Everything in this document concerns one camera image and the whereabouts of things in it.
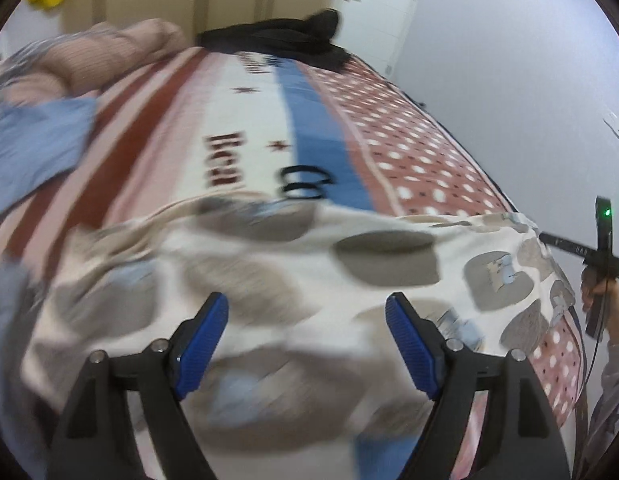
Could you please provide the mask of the grey patterned sleeve forearm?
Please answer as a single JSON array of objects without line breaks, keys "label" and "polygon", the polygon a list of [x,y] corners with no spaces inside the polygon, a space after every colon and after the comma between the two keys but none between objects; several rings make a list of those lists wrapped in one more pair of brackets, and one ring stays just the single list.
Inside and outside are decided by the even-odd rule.
[{"label": "grey patterned sleeve forearm", "polygon": [[619,479],[619,342],[608,344],[602,395],[589,424],[578,479]]}]

